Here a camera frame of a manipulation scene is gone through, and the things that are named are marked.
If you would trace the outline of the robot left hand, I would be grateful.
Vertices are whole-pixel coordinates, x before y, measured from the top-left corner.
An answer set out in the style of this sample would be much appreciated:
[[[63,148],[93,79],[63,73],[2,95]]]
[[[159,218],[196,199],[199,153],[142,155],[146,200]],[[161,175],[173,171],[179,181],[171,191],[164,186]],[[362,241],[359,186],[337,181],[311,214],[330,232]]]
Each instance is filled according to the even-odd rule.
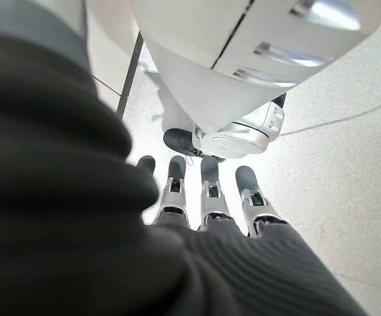
[[[91,77],[83,1],[0,1],[0,315],[363,315],[252,169],[199,230],[158,198],[155,160]]]

